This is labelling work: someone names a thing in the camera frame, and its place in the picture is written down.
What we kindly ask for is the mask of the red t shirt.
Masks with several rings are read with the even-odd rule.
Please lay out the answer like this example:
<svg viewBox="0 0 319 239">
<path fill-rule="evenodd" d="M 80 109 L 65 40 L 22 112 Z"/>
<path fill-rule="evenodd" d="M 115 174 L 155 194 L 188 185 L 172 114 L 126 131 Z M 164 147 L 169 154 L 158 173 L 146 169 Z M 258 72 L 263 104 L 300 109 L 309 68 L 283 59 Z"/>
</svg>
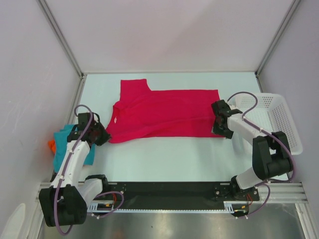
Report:
<svg viewBox="0 0 319 239">
<path fill-rule="evenodd" d="M 146 79 L 121 80 L 106 132 L 110 143 L 149 137 L 216 137 L 218 90 L 151 90 Z"/>
</svg>

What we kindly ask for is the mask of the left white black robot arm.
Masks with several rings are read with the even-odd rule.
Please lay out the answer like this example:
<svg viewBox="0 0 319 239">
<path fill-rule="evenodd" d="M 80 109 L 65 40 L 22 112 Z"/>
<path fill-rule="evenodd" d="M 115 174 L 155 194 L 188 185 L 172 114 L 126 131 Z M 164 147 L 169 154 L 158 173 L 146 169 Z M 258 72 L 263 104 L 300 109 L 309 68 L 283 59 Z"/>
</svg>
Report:
<svg viewBox="0 0 319 239">
<path fill-rule="evenodd" d="M 96 113 L 79 113 L 78 123 L 67 136 L 62 165 L 48 188 L 39 192 L 44 220 L 49 227 L 83 224 L 87 209 L 94 198 L 109 196 L 110 186 L 105 175 L 91 175 L 79 186 L 80 171 L 93 145 L 101 146 L 110 135 Z"/>
</svg>

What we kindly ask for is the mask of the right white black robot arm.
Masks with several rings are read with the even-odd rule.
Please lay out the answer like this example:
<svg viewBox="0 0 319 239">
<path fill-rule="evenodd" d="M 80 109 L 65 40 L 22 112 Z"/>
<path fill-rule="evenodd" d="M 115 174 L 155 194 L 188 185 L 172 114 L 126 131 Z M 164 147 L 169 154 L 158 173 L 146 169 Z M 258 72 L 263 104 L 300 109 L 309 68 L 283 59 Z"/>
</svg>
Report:
<svg viewBox="0 0 319 239">
<path fill-rule="evenodd" d="M 214 102 L 215 115 L 212 132 L 231 139 L 239 134 L 252 146 L 252 166 L 231 178 L 230 195 L 241 200 L 261 183 L 294 171 L 294 160 L 286 134 L 282 131 L 269 133 L 248 121 L 244 112 L 231 108 L 224 100 Z"/>
</svg>

